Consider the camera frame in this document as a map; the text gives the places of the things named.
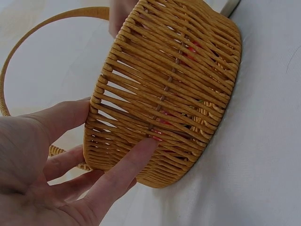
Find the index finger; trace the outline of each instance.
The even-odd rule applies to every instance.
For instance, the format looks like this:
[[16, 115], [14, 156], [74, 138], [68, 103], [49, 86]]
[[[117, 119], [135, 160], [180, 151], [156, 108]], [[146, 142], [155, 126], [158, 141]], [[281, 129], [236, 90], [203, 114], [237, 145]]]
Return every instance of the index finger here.
[[119, 163], [105, 173], [79, 200], [101, 220], [111, 205], [127, 190], [137, 174], [147, 165], [158, 143], [152, 138], [139, 142]]

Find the white sheet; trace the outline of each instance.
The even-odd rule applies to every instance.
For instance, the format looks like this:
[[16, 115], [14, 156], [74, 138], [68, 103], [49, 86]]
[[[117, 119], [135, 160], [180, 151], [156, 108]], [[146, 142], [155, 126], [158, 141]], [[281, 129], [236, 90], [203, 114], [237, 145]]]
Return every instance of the white sheet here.
[[[1, 12], [0, 19], [10, 17], [9, 24], [19, 28], [9, 30], [1, 24], [2, 62], [23, 30], [96, 0], [32, 2], [24, 7], [31, 7], [34, 13], [23, 17], [24, 7]], [[242, 32], [242, 63], [232, 100], [210, 145], [178, 183], [161, 190], [135, 186], [116, 202], [102, 225], [300, 224], [300, 8], [299, 0], [241, 0], [232, 19]], [[106, 31], [105, 22], [74, 18], [34, 34], [16, 53], [8, 70], [5, 91], [12, 113], [90, 95], [112, 42]], [[58, 144], [69, 148], [81, 139], [79, 129]], [[79, 173], [73, 171], [61, 181]]]

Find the red object inside basket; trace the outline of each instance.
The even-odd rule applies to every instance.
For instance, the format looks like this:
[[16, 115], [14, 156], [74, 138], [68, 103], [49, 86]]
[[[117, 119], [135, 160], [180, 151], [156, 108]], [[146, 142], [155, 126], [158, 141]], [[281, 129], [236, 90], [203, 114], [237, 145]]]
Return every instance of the red object inside basket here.
[[[198, 44], [196, 41], [193, 41], [192, 43], [195, 44], [197, 47], [201, 47], [200, 44]], [[189, 49], [191, 52], [196, 53], [196, 50], [195, 50], [193, 47], [189, 46], [188, 49]], [[187, 58], [189, 58], [189, 59], [191, 59], [191, 60], [194, 60], [194, 58], [193, 58], [192, 56], [187, 55], [186, 53], [183, 53], [183, 56], [186, 56]]]
[[[167, 111], [162, 111], [162, 113], [165, 114], [165, 115], [173, 116], [172, 114], [168, 113]], [[169, 122], [167, 122], [167, 121], [164, 120], [164, 119], [159, 119], [159, 122], [161, 122], [161, 123], [163, 123], [163, 124], [166, 124], [166, 125], [171, 125]], [[158, 133], [158, 134], [162, 134], [162, 132], [157, 131], [157, 130], [155, 130], [155, 129], [153, 129], [152, 131], [155, 132], [155, 133]], [[156, 140], [158, 140], [158, 141], [162, 141], [162, 139], [159, 138], [159, 137], [153, 136], [153, 138], [156, 139]]]

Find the finger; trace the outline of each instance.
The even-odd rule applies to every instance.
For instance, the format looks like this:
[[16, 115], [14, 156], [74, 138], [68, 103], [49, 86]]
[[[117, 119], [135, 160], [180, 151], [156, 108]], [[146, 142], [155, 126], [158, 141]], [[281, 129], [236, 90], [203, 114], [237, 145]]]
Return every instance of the finger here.
[[78, 205], [87, 206], [87, 210], [91, 210], [98, 220], [102, 219], [111, 205], [125, 193], [137, 174], [147, 165], [157, 146], [157, 141], [152, 138], [139, 142], [95, 183], [88, 194], [78, 201], [80, 202]]
[[103, 174], [101, 170], [93, 170], [70, 181], [52, 185], [51, 189], [58, 199], [71, 202], [89, 190]]
[[47, 181], [63, 176], [73, 167], [84, 161], [83, 145], [72, 148], [71, 150], [50, 157], [43, 169]]
[[30, 118], [37, 122], [37, 129], [44, 133], [49, 140], [49, 144], [52, 144], [66, 131], [85, 122], [88, 115], [89, 102], [88, 100], [62, 102], [46, 110], [22, 117]]
[[136, 184], [137, 184], [137, 180], [136, 180], [136, 178], [134, 178], [134, 180], [132, 180], [132, 182], [130, 183], [130, 185], [127, 187], [126, 191], [120, 197], [118, 197], [118, 199], [120, 199], [122, 196], [124, 196]]

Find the woven rattan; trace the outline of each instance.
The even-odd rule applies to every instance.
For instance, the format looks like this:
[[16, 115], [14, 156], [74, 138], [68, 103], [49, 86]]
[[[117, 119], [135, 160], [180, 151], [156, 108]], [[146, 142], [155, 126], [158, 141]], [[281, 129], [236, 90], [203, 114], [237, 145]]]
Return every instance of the woven rattan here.
[[[137, 180], [156, 188], [179, 180], [222, 119], [240, 54], [235, 24], [203, 1], [139, 0], [96, 83], [85, 124], [89, 166], [81, 166], [107, 171], [138, 141], [152, 137], [160, 140], [159, 147]], [[7, 65], [8, 61], [1, 73], [2, 88]], [[3, 89], [0, 97], [1, 111], [9, 115]], [[60, 152], [51, 147], [49, 153]]]

